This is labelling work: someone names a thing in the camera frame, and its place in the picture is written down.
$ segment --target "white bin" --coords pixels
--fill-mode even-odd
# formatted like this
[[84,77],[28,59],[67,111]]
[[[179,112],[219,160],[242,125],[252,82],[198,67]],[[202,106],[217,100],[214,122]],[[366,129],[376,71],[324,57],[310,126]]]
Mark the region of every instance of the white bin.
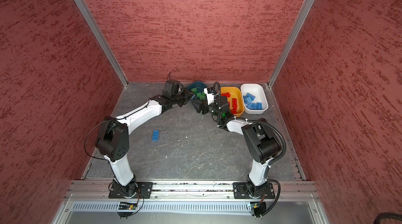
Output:
[[246,108],[246,105],[244,105],[244,112],[247,114],[262,114],[264,111],[268,109],[268,102],[267,102],[267,97],[265,96],[265,91],[264,88],[259,85],[259,84],[243,84],[240,87],[240,91],[242,92],[242,96],[247,95],[247,93],[250,93],[251,95],[255,96],[255,99],[253,102],[260,102],[261,105],[263,106],[262,110],[250,110]]

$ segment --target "metal bracket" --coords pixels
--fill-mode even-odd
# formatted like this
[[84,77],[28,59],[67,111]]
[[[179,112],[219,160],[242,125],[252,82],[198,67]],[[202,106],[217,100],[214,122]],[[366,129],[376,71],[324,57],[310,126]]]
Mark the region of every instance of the metal bracket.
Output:
[[[149,197],[151,196],[152,185],[153,182],[137,182],[139,191],[141,192],[144,199],[149,199]],[[117,186],[113,184],[109,192],[109,199],[127,199],[127,198],[121,195],[117,189]]]
[[[246,183],[244,182],[233,183],[233,194],[235,199],[252,199],[246,192]],[[275,199],[272,183],[267,182],[267,188],[264,190],[264,195],[266,199]]]

